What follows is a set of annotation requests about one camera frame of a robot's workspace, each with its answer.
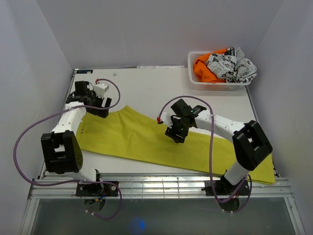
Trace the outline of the yellow-green trousers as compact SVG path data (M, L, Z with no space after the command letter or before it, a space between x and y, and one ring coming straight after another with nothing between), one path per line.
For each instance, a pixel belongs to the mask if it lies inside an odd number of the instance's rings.
M210 136L190 131L184 143L175 143L165 135L166 128L125 106L107 118L87 113L76 138L85 151L208 172Z

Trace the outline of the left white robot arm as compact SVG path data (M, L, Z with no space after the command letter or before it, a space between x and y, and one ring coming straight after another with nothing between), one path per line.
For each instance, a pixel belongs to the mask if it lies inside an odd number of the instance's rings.
M75 82L75 90L66 99L67 112L61 115L57 125L51 132L41 136L41 145L48 172L64 174L79 181L88 181L87 190L92 195L100 195L104 184L97 179L97 170L83 166L83 153L76 138L82 118L93 114L106 118L112 99L105 98L109 85L88 81Z

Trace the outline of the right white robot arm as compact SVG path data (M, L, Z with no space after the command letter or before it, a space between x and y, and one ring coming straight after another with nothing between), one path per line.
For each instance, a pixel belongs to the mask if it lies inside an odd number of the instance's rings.
M239 191L248 174L264 161L273 148L261 125L251 120L238 122L215 115L209 104L191 107L184 96L172 100L172 115L160 111L157 121L165 124L165 135L176 143L184 143L189 129L194 127L217 134L233 144L236 160L217 181L211 181L215 195L232 195Z

